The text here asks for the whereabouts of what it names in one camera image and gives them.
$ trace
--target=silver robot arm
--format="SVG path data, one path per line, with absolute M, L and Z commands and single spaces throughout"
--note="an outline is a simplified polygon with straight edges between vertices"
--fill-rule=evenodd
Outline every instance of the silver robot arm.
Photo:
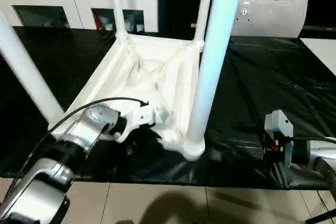
M 294 126 L 281 110 L 266 115 L 264 131 L 264 154 L 275 162 L 290 166 L 293 158 L 298 160 L 295 150 L 299 148 L 303 157 L 300 157 L 299 164 L 306 165 L 309 169 L 319 171 L 321 163 L 336 163 L 335 137 L 294 137 Z M 304 150 L 304 145 L 295 146 L 300 141 L 306 142 Z
M 132 130 L 154 122 L 149 106 L 125 117 L 102 104 L 88 107 L 5 198 L 0 223 L 61 223 L 70 203 L 66 193 L 98 139 L 122 142 Z

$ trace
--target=cabinet door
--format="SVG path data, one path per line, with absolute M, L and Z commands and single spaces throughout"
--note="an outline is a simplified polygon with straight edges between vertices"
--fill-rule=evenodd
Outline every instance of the cabinet door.
M 112 0 L 75 0 L 84 29 L 115 29 Z M 158 31 L 158 0 L 121 0 L 130 31 Z
M 0 0 L 0 8 L 12 26 L 82 29 L 74 0 Z

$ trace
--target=white pvc pipe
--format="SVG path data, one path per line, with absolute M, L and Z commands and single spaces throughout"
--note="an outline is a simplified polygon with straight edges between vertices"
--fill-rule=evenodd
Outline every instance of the white pvc pipe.
M 204 145 L 203 136 L 239 0 L 213 0 L 196 93 L 187 130 L 189 145 Z
M 208 20 L 209 6 L 211 0 L 201 0 L 198 9 L 196 32 L 194 41 L 204 42 L 204 34 Z
M 120 0 L 112 0 L 112 3 L 114 20 L 117 26 L 117 36 L 124 37 L 127 35 L 127 31 L 125 27 L 124 14 L 122 12 L 121 2 Z
M 0 52 L 48 123 L 62 116 L 64 111 L 1 11 Z

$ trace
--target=black plastic sheet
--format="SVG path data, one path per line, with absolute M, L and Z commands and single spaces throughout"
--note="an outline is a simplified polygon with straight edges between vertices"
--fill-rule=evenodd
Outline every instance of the black plastic sheet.
M 66 108 L 114 42 L 93 30 L 17 28 L 34 62 Z M 47 123 L 6 63 L 0 64 L 3 97 L 0 176 L 12 177 L 45 132 Z M 233 37 L 197 162 L 165 151 L 149 131 L 134 131 L 123 144 L 100 142 L 78 180 L 218 187 L 326 189 L 321 176 L 303 166 L 265 163 L 258 134 L 241 124 L 263 124 L 282 109 L 296 136 L 335 136 L 336 79 L 299 40 Z M 35 155 L 52 146 L 48 138 Z

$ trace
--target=tiled floor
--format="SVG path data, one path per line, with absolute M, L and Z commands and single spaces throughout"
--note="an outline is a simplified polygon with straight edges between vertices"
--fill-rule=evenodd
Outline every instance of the tiled floor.
M 10 183 L 0 178 L 0 201 Z M 319 193 L 336 207 L 328 191 Z M 292 224 L 325 212 L 316 191 L 76 182 L 68 197 L 64 224 Z

